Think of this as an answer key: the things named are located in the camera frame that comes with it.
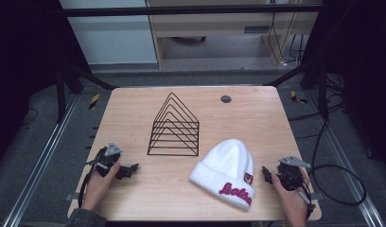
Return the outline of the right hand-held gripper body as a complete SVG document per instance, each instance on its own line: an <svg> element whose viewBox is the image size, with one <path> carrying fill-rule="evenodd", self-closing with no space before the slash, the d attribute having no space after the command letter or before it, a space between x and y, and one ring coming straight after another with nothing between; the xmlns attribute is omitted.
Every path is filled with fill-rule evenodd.
<svg viewBox="0 0 386 227"><path fill-rule="evenodd" d="M295 157L288 156L279 159L280 165L277 167L278 177L283 187L288 191L293 191L303 184L303 175L300 168L311 168L311 164Z"/></svg>

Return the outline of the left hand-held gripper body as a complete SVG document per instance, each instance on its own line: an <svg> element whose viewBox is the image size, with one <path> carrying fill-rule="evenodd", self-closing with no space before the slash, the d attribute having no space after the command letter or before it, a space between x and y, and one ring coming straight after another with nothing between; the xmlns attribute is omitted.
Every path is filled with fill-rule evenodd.
<svg viewBox="0 0 386 227"><path fill-rule="evenodd" d="M105 177L111 167L118 161L123 149L117 146L114 142L110 142L107 147L102 148L96 157L88 162L88 165L94 167L96 171Z"/></svg>

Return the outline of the white knit beanie hat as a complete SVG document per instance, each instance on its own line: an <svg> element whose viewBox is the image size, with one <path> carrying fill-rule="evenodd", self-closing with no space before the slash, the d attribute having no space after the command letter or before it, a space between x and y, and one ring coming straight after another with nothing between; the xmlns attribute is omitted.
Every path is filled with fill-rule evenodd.
<svg viewBox="0 0 386 227"><path fill-rule="evenodd" d="M189 175L192 183L212 195L245 211L255 196L254 160L238 139L227 139L215 145Z"/></svg>

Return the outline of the person's left hand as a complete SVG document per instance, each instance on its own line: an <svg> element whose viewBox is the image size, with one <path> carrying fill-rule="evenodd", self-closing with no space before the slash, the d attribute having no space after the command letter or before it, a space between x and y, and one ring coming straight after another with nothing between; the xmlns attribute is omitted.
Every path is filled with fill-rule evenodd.
<svg viewBox="0 0 386 227"><path fill-rule="evenodd" d="M102 200L105 198L116 173L120 168L120 163L116 162L107 173L102 177L99 173L94 172L87 184L85 194L83 196L82 209L95 212Z"/></svg>

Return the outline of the person's right hand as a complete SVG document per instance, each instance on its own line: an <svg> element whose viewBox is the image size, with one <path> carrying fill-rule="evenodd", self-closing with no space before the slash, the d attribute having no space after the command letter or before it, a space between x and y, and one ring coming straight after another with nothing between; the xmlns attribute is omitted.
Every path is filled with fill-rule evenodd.
<svg viewBox="0 0 386 227"><path fill-rule="evenodd" d="M289 227L307 227L307 203L301 197L303 188L286 190L276 174L272 174L272 185L279 197L282 211Z"/></svg>

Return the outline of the yellow black striped marker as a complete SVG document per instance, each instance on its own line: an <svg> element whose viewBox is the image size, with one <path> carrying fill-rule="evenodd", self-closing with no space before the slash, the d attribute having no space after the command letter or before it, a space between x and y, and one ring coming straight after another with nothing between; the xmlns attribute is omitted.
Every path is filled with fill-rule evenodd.
<svg viewBox="0 0 386 227"><path fill-rule="evenodd" d="M89 110L93 110L95 108L97 101L99 100L99 97L100 97L100 94L94 94L93 95L91 102L89 104L89 107L88 107Z"/></svg>
<svg viewBox="0 0 386 227"><path fill-rule="evenodd" d="M294 91L290 91L290 99L292 101L296 101L302 104L307 104L307 100L305 98L299 98Z"/></svg>

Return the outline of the white cabinet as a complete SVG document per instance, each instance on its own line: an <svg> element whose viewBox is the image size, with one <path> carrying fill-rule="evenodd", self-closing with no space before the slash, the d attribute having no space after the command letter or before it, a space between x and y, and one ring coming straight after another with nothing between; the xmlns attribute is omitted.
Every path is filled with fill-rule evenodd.
<svg viewBox="0 0 386 227"><path fill-rule="evenodd" d="M64 9L140 8L145 0L60 0ZM149 17L69 17L90 65L156 63Z"/></svg>

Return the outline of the light wooden desk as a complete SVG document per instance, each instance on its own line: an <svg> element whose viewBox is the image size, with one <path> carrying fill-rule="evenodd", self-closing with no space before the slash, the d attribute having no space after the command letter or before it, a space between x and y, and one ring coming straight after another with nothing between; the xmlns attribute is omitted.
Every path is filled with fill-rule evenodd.
<svg viewBox="0 0 386 227"><path fill-rule="evenodd" d="M323 0L145 0L149 7L318 4ZM274 64L288 59L292 35L311 33L316 12L152 15L156 38L259 34Z"/></svg>

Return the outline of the aluminium floor rail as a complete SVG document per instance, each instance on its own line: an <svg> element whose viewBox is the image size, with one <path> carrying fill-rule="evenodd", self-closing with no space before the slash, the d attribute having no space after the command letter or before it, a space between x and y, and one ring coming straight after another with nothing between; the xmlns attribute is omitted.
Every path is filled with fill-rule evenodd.
<svg viewBox="0 0 386 227"><path fill-rule="evenodd" d="M326 95L329 119L315 156L321 227L386 227L386 165L370 158L342 97Z"/></svg>
<svg viewBox="0 0 386 227"><path fill-rule="evenodd" d="M40 181L42 176L45 173L45 170L50 162L50 159L61 139L61 136L69 122L69 119L75 109L75 106L78 102L78 95L71 95L68 103L65 106L65 113L62 118L56 125L51 133L45 147L40 155L36 165L34 166L31 174L29 175L26 184L10 209L8 215L6 216L2 227L18 227Z"/></svg>

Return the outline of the black horizontal frame bar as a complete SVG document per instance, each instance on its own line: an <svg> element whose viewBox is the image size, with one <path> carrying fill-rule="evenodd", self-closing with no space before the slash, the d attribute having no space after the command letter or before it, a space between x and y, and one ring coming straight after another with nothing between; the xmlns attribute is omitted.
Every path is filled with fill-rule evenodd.
<svg viewBox="0 0 386 227"><path fill-rule="evenodd" d="M222 13L272 13L272 12L314 12L323 4L295 5L236 5L236 6L184 6L113 9L63 9L67 17L92 16L140 16L140 15L182 15L182 14L222 14Z"/></svg>

